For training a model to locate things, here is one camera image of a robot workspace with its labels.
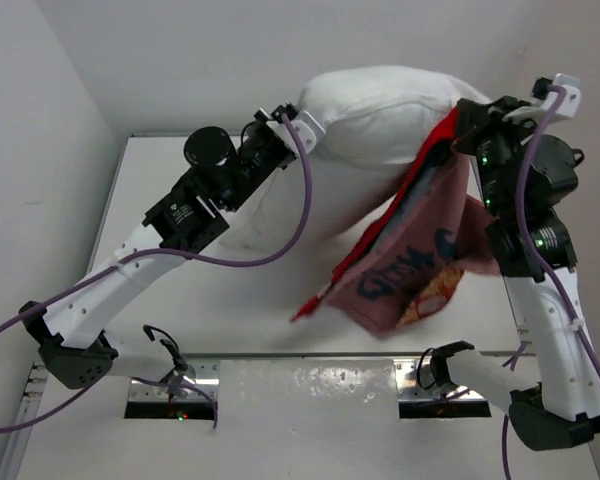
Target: pink fabric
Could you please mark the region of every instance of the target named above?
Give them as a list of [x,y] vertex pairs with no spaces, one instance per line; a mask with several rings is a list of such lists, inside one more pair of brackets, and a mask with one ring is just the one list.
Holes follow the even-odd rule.
[[440,272],[497,275],[485,227],[493,221],[467,196],[470,158],[456,155],[406,218],[345,272],[323,299],[373,333],[393,330],[410,302]]

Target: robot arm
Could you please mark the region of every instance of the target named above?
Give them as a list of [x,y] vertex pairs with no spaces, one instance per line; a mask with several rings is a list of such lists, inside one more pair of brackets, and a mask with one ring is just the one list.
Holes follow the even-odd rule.
[[427,374],[442,393],[467,386],[510,417],[520,439],[533,450],[570,448],[600,433],[600,377],[585,350],[588,342],[577,290],[576,256],[569,232],[553,210],[578,185],[575,167],[582,152],[559,138],[543,135],[533,155],[524,194],[525,224],[544,261],[573,302],[569,312],[556,283],[548,278],[523,241],[516,205],[524,143],[555,102],[549,85],[566,89],[555,120],[571,118],[580,101],[577,79],[558,75],[540,79],[535,105],[511,97],[490,105],[461,100],[456,151],[477,159],[487,209],[497,218],[487,228],[491,250],[512,301],[522,310],[538,360],[540,385],[497,366],[466,342],[433,350]]
[[[197,254],[228,228],[220,210],[237,210],[271,173],[293,161],[298,147],[282,115],[305,151],[324,136],[309,112],[292,105],[271,115],[258,111],[239,151],[224,130],[197,130],[184,146],[191,168],[113,255],[79,283],[103,278],[24,321],[47,369],[67,388],[90,387],[105,375],[167,383],[183,377],[188,366],[171,339],[156,342],[155,329],[145,326],[147,341],[132,346],[106,326],[153,282],[185,263],[178,253]],[[34,305],[29,302],[21,313]]]

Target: white wall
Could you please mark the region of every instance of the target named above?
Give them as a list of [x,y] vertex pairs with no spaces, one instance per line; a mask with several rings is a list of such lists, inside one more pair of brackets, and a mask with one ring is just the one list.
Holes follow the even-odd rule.
[[[600,355],[600,0],[553,0],[532,47],[512,79],[514,91],[529,91],[536,76],[563,72],[580,77],[583,99],[577,117],[552,127],[587,159],[578,168],[578,190],[558,207],[579,257],[580,292]],[[600,469],[600,441],[593,448]]]
[[[34,0],[0,0],[0,322],[84,272],[119,151]],[[34,352],[0,338],[0,426]]]
[[544,0],[37,0],[117,132],[233,131],[318,73],[397,63],[496,93]]

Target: red fabric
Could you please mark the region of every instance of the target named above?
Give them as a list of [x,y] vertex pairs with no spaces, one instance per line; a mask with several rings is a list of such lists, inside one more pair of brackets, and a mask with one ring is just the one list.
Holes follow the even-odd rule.
[[[387,225],[391,217],[395,214],[396,210],[400,206],[402,199],[416,178],[416,175],[420,171],[431,149],[439,142],[450,142],[455,138],[457,120],[458,110],[457,108],[454,108],[451,110],[451,112],[449,112],[449,115],[447,115],[444,120],[436,125],[436,127],[431,131],[427,139],[422,144],[422,147],[420,147],[415,160],[409,167],[409,171],[407,172],[404,182],[402,183],[400,189],[396,192],[396,196],[389,205],[389,208],[387,208],[387,211],[384,212],[384,214],[378,220],[369,225],[369,227],[362,234],[362,237],[360,237],[360,240],[356,242],[356,245],[353,247],[351,252],[342,262],[340,262],[340,264],[338,264],[338,266],[333,269],[333,277],[331,278],[330,285],[334,285],[340,281],[349,267],[351,267],[351,265],[353,265],[358,259],[364,256],[370,245],[378,237],[380,232],[382,232],[384,227]],[[291,321],[295,321],[301,317],[312,314],[320,306],[321,300],[321,294],[312,297],[298,310]]]

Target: blue lettering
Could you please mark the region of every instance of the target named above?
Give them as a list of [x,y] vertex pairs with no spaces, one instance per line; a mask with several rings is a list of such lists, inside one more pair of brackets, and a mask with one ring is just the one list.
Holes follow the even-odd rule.
[[373,302],[380,297],[395,294],[396,289],[386,279],[379,277],[375,272],[371,272],[362,277],[362,280],[358,282],[356,292],[361,297]]
[[420,250],[416,250],[413,247],[407,247],[406,256],[398,255],[396,260],[398,263],[407,265],[417,272],[422,272],[424,267],[435,267],[436,264],[434,258],[434,254],[432,252],[424,253]]
[[411,267],[403,265],[400,262],[394,262],[387,268],[377,271],[378,275],[384,277],[386,280],[394,284],[399,284],[405,279],[405,277],[410,277],[414,273],[415,272]]

